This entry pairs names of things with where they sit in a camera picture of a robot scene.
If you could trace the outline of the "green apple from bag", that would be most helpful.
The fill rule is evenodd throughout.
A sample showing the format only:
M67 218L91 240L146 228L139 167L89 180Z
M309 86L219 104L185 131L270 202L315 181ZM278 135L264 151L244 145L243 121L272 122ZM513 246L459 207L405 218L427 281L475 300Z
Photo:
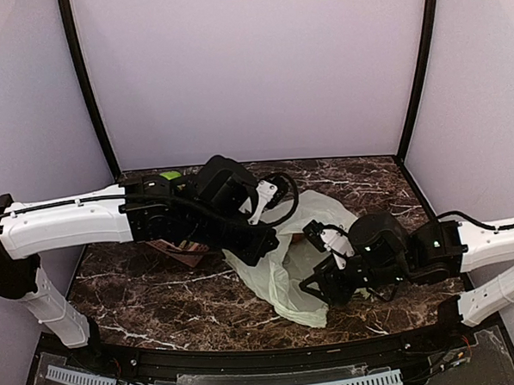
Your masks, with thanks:
M166 171L161 172L159 176L163 177L164 179L167 179L168 181L172 181L181 177L182 173L179 171Z

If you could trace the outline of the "left black frame post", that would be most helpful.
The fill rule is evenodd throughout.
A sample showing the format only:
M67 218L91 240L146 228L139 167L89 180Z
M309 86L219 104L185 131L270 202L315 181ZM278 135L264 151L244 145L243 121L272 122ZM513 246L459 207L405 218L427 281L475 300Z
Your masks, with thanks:
M75 16L72 11L71 0L57 0L59 5L59 16L61 17L62 27L68 50L70 51L71 62L79 84L79 89L84 99L85 108L90 118L93 131L96 135L98 145L102 149L102 155L108 166L110 174L114 180L121 176L121 168L115 156L114 148L111 146L108 132L104 126L102 114L90 81L90 74L84 61L84 53L81 48L79 33Z

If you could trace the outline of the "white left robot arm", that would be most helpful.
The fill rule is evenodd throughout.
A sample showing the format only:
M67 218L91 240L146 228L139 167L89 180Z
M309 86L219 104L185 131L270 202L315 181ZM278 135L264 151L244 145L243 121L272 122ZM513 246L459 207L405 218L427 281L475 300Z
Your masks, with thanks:
M45 251L94 243L164 240L228 250L254 266L278 246L263 212L286 195L273 174L257 178L243 165L214 156L190 175L165 173L46 202L0 196L0 297L23 303L93 370L106 369L111 351L97 328L54 288L42 264Z

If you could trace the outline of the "pink plastic basket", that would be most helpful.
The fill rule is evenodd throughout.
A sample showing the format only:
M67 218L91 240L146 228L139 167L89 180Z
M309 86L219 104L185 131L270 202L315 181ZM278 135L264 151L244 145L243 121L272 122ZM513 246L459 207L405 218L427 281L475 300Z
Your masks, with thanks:
M147 241L146 244L189 268L196 267L211 252L207 246L187 241L183 241L180 245L174 245L160 239Z

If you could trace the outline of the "light green plastic bag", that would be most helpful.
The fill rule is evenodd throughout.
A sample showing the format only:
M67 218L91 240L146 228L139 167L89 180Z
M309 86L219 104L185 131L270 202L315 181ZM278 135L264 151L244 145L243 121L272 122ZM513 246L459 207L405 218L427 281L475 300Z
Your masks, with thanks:
M329 306L300 290L299 284L313 273L313 267L329 257L319 252L308 241L293 242L311 220L350 228L357 220L341 202L313 190L299 196L296 212L276 227L279 245L250 267L228 250L223 252L226 262L242 282L273 306L276 313L303 326L324 328Z

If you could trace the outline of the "black frame post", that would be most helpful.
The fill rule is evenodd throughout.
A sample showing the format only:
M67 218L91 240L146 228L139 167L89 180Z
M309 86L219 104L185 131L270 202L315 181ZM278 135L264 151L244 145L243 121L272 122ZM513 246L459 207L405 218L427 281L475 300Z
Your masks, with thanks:
M68 50L70 51L71 62L79 84L79 89L84 99L85 108L90 118L93 131L96 135L98 145L102 149L102 155L108 166L110 174L114 180L121 176L121 168L115 156L114 148L111 146L108 132L104 126L102 114L90 81L90 74L84 61L84 53L81 48L79 33L75 16L72 11L71 0L57 0L59 5L59 16L61 17L62 27Z
M404 165L408 150L412 143L421 97L424 91L424 81L430 60L430 48L435 26L437 0L424 0L422 27L420 30L417 60L412 80L411 94L407 104L404 126L400 135L399 146L395 154L399 165Z

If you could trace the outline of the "black front rail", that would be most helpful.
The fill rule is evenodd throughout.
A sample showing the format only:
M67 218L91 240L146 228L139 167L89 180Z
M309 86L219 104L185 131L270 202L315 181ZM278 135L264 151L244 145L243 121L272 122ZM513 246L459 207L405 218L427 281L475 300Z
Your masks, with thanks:
M147 381L174 381L182 375L229 376L304 372L344 366L377 367L425 364L460 347L475 346L474 330L437 325L341 344L260 351L172 351L104 345L101 358L72 352L68 363L94 372Z

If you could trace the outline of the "right black frame post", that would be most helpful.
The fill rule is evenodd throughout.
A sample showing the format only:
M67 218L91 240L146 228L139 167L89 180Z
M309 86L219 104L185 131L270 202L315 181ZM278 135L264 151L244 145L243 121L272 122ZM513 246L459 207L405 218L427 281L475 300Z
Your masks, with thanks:
M407 104L404 126L400 135L399 146L395 154L399 165L404 165L408 150L412 143L421 97L424 91L424 81L430 60L430 48L435 26L437 0L424 0L422 27L420 30L417 60L412 80L411 94Z

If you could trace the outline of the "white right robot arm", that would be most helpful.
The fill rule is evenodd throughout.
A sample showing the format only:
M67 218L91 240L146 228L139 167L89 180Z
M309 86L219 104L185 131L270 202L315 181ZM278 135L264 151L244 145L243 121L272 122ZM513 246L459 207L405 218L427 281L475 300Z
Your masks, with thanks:
M438 324L428 335L440 351L461 336L461 324L475 327L514 303L514 218L486 224L455 210L409 233L393 214L379 212L359 217L349 229L311 220L303 233L328 256L299 288L330 306L343 306L358 289L435 284L512 261L489 282L439 305Z

